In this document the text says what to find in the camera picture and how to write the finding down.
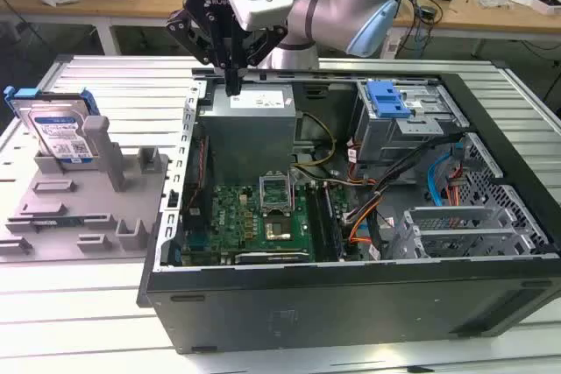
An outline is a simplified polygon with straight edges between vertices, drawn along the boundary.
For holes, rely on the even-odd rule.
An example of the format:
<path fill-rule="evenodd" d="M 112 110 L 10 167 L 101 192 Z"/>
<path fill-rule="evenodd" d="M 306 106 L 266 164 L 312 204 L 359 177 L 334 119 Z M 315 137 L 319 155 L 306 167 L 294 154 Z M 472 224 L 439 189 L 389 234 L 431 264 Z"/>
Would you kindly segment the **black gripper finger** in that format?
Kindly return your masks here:
<path fill-rule="evenodd" d="M 239 95 L 242 80 L 249 66 L 257 66 L 287 36 L 285 25 L 264 29 L 249 44 L 246 41 L 255 32 L 247 32 L 239 25 L 232 28 L 232 95 Z"/>
<path fill-rule="evenodd" d="M 211 64 L 223 76 L 227 96 L 235 95 L 231 48 L 217 11 L 205 9 L 193 15 L 188 9 L 182 9 L 168 19 L 166 29 L 199 62 Z"/>

